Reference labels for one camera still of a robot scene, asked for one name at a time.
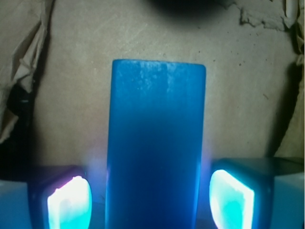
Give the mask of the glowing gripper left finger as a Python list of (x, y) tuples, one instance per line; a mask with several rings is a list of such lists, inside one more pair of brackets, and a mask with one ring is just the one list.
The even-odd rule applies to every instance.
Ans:
[(92, 192), (83, 168), (1, 168), (2, 229), (87, 229)]

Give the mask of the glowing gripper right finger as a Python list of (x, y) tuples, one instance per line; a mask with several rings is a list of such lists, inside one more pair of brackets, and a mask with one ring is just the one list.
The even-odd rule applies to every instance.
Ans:
[(303, 229), (304, 160), (217, 159), (211, 167), (209, 205), (219, 229)]

